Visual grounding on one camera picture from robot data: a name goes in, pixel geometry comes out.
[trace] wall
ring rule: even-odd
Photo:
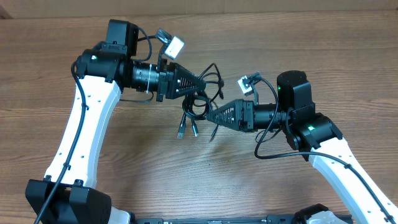
[[[398,0],[0,0],[8,17],[394,10]]]

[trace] black cylinder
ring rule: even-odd
[[[156,72],[156,65],[149,63],[134,62],[130,69],[131,88],[137,91],[157,91],[159,74]]]
[[[255,105],[254,110],[254,129],[266,129],[275,112],[275,104]],[[272,122],[271,129],[279,129],[286,119],[286,112],[277,111],[276,117]]]

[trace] wooden tabletop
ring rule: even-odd
[[[0,20],[0,223],[32,223],[29,179],[41,180],[63,136],[75,84],[70,65],[104,40],[109,17]],[[256,71],[274,85],[303,70],[317,111],[334,121],[381,190],[398,204],[398,11],[290,12],[118,17],[186,46],[177,62],[201,73],[215,62],[223,105],[244,98],[236,80]],[[154,52],[160,47],[154,44]],[[137,58],[147,54],[140,42]],[[258,85],[261,103],[274,102]],[[208,87],[214,93],[215,86]],[[122,98],[146,95],[125,90]],[[322,203],[348,213],[329,183],[302,157],[260,161],[256,133],[187,122],[177,139],[182,99],[119,102],[98,164],[97,189],[137,217],[258,217]],[[261,154],[292,152],[283,134]]]

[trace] wooden table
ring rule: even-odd
[[[75,91],[70,65],[105,38],[109,19],[0,21],[0,223],[35,218],[24,191],[29,179],[43,178],[62,139]],[[226,85],[219,105],[244,98],[236,83],[243,75],[260,71],[275,84],[281,72],[306,71],[317,110],[335,122],[364,169],[398,203],[398,11],[117,19],[148,34],[162,27],[179,35],[186,47],[177,62],[195,73],[217,63]],[[147,48],[140,42],[137,58]],[[273,102],[258,86],[261,102]],[[145,97],[134,90],[123,94]],[[255,133],[220,128],[209,143],[215,125],[198,122],[195,138],[188,122],[178,140],[181,102],[118,103],[97,185],[115,207],[163,218],[258,217],[315,203],[348,213],[302,157],[256,159]],[[280,134],[261,154],[290,151]]]

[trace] wood grain surface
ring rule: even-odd
[[[0,223],[32,223],[24,197],[58,149],[72,107],[70,65],[103,40],[109,17],[0,21]],[[159,27],[186,43],[177,59],[200,73],[217,63],[223,105],[244,98],[236,83],[256,71],[275,85],[306,71],[317,110],[343,132],[364,169],[398,203],[398,11],[285,12],[213,16],[117,17],[148,34]],[[154,51],[159,48],[154,44]],[[147,54],[140,42],[137,58]],[[215,86],[208,87],[214,93]],[[259,85],[260,101],[273,102]],[[125,90],[122,98],[146,95]],[[98,164],[97,189],[137,217],[258,217],[322,203],[348,213],[328,182],[302,157],[260,161],[253,134],[190,122],[177,127],[182,99],[119,102]],[[280,134],[261,154],[292,151]]]
[[[15,19],[396,10],[398,0],[0,0]]]

